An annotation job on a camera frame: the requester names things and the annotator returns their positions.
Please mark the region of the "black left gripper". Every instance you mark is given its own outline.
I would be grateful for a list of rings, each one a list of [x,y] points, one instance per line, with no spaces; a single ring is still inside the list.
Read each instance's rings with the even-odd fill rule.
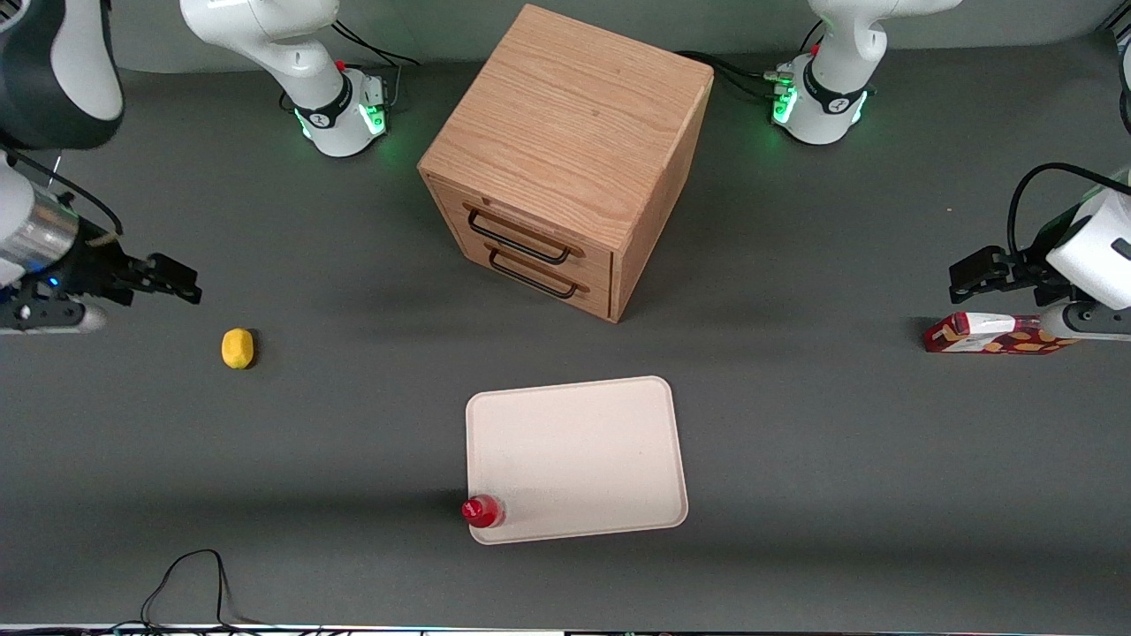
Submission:
[[[1029,244],[1029,253],[1005,253],[1003,249],[979,249],[949,267],[949,296],[955,306],[974,295],[1007,290],[1031,289],[1039,307],[1071,300],[1072,285],[1047,263],[1047,253],[1067,235],[1080,205],[1074,205],[1045,223]]]

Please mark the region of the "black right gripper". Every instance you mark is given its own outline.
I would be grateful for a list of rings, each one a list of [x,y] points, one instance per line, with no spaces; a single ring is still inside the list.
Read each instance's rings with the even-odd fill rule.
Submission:
[[[89,295],[116,306],[131,306],[136,293],[175,295],[190,306],[201,303],[198,270],[165,253],[146,259],[128,256],[116,240],[92,246],[107,232],[89,221],[80,221],[74,243],[57,264],[49,267],[49,287],[67,295]]]

